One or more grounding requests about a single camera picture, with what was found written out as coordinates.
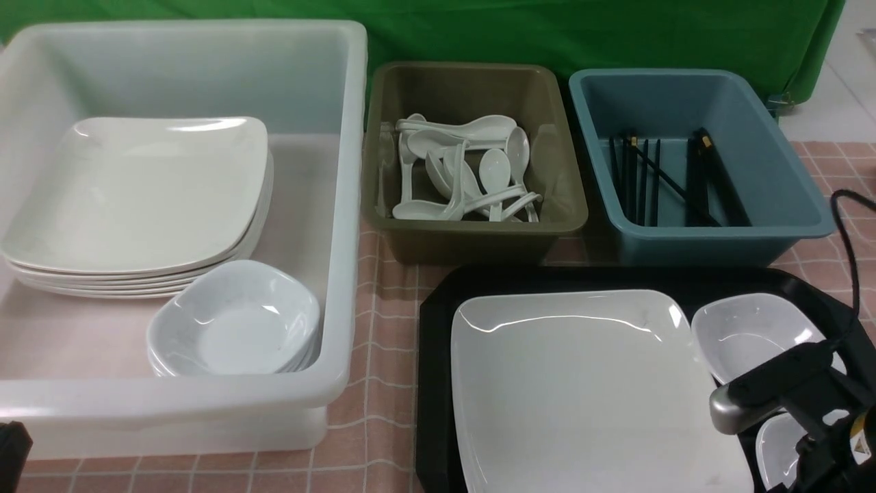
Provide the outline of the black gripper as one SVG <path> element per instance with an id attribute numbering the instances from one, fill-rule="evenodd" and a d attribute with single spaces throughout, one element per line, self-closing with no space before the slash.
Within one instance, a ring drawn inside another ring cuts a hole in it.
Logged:
<path id="1" fill-rule="evenodd" d="M 780 403 L 806 434 L 797 477 L 782 492 L 873 492 L 874 394 L 850 380 L 818 380 L 785 392 Z"/>

